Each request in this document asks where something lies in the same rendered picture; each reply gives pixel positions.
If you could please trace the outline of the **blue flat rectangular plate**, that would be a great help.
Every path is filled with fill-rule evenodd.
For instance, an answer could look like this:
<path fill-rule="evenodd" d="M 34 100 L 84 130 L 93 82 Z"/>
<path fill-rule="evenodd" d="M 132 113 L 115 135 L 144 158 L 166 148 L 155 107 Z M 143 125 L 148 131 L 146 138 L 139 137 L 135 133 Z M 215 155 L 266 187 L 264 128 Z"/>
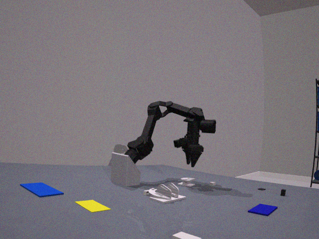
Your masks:
<path fill-rule="evenodd" d="M 28 184 L 20 184 L 23 188 L 37 195 L 38 197 L 48 197 L 55 195 L 63 195 L 64 193 L 58 191 L 44 183 L 28 183 Z"/>

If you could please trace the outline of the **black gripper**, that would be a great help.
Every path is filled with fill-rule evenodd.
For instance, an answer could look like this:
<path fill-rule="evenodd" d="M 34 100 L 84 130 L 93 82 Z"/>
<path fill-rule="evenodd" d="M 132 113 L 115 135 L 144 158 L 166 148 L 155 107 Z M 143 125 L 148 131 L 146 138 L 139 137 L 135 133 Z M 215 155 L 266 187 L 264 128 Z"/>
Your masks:
<path fill-rule="evenodd" d="M 203 146 L 198 144 L 200 135 L 197 132 L 187 132 L 185 136 L 189 136 L 190 143 L 186 144 L 189 146 L 182 146 L 181 148 L 185 152 L 187 164 L 191 162 L 191 167 L 194 167 L 203 152 Z"/>

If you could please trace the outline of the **yellow flat plate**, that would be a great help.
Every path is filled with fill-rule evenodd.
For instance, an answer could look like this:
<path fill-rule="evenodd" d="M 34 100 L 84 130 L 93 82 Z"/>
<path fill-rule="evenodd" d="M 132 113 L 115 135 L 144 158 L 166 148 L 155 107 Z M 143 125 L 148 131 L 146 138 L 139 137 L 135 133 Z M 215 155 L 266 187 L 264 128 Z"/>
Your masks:
<path fill-rule="evenodd" d="M 75 203 L 77 203 L 81 207 L 87 209 L 91 213 L 99 212 L 99 211 L 105 211 L 105 210 L 111 210 L 110 208 L 105 207 L 105 206 L 101 205 L 100 203 L 98 203 L 98 202 L 96 202 L 94 200 L 76 201 Z"/>

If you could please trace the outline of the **blue flat square plate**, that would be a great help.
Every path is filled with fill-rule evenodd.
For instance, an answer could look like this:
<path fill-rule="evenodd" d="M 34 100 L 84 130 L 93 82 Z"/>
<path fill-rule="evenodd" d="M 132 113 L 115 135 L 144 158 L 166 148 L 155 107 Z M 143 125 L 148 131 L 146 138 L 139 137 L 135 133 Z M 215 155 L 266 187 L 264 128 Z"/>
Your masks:
<path fill-rule="evenodd" d="M 270 206 L 270 205 L 264 205 L 264 204 L 258 204 L 254 208 L 248 210 L 249 213 L 268 216 L 271 214 L 275 209 L 277 209 L 276 206 Z"/>

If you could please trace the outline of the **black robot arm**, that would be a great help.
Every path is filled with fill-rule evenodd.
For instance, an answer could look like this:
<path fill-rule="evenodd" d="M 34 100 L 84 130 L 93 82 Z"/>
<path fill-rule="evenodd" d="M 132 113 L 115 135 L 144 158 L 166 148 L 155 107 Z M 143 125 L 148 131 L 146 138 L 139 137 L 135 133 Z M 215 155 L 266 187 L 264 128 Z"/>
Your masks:
<path fill-rule="evenodd" d="M 164 106 L 167 110 L 161 113 L 159 106 Z M 175 104 L 172 101 L 162 102 L 157 101 L 149 104 L 148 106 L 148 118 L 143 129 L 142 135 L 139 136 L 135 141 L 128 142 L 127 147 L 129 150 L 124 155 L 128 155 L 135 164 L 138 160 L 144 159 L 150 154 L 154 146 L 151 137 L 156 125 L 156 121 L 160 118 L 165 117 L 168 113 L 175 113 L 180 116 L 186 117 L 184 120 L 188 122 L 187 132 L 202 132 L 215 133 L 216 131 L 216 120 L 204 118 L 203 111 L 201 108 L 192 107 L 188 108 L 179 104 Z M 174 140 L 174 146 L 179 148 L 181 146 L 190 143 L 189 136 L 186 138 L 180 138 Z"/>

